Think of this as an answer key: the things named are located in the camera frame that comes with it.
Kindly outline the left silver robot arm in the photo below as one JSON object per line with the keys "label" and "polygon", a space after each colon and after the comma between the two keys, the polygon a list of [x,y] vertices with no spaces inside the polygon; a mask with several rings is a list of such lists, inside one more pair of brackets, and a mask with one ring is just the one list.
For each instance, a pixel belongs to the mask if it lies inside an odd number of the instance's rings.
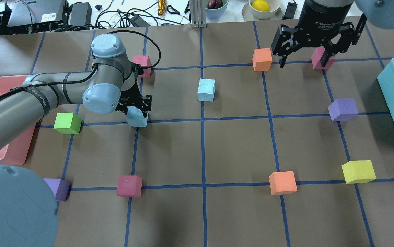
{"label": "left silver robot arm", "polygon": [[138,75],[150,66],[129,61],[118,30],[104,33],[91,43],[92,71],[41,73],[0,95],[0,149],[40,122],[60,105],[83,104],[97,114],[135,107],[147,117],[152,96],[143,96]]}

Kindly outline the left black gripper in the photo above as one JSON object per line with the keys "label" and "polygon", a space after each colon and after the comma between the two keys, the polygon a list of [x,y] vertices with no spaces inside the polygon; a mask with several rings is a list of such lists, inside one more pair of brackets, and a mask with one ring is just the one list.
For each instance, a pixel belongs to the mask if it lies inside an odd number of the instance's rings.
{"label": "left black gripper", "polygon": [[121,111],[125,115],[128,114],[128,108],[134,106],[141,110],[144,117],[148,117],[148,113],[152,108],[152,95],[142,96],[137,85],[137,70],[139,65],[132,65],[131,72],[125,77],[121,89],[121,95],[114,111]]}

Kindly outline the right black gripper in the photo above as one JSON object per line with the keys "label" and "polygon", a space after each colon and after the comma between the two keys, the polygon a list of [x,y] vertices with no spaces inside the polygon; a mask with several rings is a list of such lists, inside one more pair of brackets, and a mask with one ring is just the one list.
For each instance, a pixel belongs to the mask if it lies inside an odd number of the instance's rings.
{"label": "right black gripper", "polygon": [[[356,45],[367,17],[362,14],[356,28],[352,22],[342,24],[352,4],[352,0],[306,0],[297,28],[289,28],[286,25],[279,25],[277,28],[271,50],[273,55],[279,57],[279,66],[283,68],[287,56],[301,47],[315,47],[325,41],[323,66],[326,66],[331,56],[339,52],[346,53],[351,44]],[[337,34],[341,37],[334,44],[330,39]]]}

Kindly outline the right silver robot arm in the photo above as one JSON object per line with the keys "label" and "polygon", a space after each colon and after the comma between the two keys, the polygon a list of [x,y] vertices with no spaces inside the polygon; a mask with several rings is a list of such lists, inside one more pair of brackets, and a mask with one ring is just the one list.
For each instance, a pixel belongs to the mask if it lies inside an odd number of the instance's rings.
{"label": "right silver robot arm", "polygon": [[394,0],[306,0],[294,28],[280,25],[272,41],[273,55],[284,67],[287,56],[303,47],[323,47],[320,64],[356,45],[369,20],[394,29]]}

